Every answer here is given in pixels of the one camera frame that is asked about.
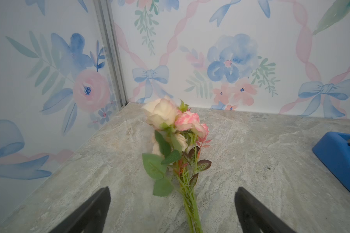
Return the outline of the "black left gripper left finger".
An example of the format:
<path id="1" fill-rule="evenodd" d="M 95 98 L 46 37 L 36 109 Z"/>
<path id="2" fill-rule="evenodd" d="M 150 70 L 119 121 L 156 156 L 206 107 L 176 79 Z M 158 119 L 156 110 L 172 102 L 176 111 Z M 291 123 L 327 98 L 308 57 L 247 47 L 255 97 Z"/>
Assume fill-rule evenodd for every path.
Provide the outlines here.
<path id="1" fill-rule="evenodd" d="M 103 187 L 88 198 L 50 233 L 103 232 L 111 202 L 110 190 Z"/>

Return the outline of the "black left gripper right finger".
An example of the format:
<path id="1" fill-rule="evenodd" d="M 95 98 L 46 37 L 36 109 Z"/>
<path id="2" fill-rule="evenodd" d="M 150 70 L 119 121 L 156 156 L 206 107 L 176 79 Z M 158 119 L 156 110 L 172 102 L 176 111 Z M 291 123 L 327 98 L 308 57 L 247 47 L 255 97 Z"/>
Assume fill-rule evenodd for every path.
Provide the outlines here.
<path id="1" fill-rule="evenodd" d="M 243 187 L 239 187 L 235 193 L 234 203 L 244 233 L 294 232 L 291 227 Z"/>

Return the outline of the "artificial pink cream flower bouquet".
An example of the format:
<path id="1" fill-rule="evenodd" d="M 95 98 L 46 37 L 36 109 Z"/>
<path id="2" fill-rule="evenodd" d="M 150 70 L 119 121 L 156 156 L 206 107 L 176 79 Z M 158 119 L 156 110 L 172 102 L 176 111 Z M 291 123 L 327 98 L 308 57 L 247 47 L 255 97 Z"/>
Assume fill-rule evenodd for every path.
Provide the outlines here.
<path id="1" fill-rule="evenodd" d="M 183 198 L 190 231 L 201 233 L 194 188 L 200 173 L 212 165 L 199 158 L 210 143 L 209 127 L 187 104 L 177 106 L 168 96 L 146 103 L 142 109 L 147 124 L 154 128 L 152 153 L 142 154 L 144 169 L 155 181 L 153 195 L 167 197 L 177 191 Z"/>

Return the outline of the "blue tape dispenser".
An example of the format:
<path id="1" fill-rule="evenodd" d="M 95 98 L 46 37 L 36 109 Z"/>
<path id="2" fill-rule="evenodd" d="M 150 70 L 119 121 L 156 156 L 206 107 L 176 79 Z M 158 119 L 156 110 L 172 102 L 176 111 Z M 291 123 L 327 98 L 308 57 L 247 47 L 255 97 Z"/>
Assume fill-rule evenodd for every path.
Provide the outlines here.
<path id="1" fill-rule="evenodd" d="M 350 134 L 327 132 L 312 148 L 317 158 L 350 192 Z"/>

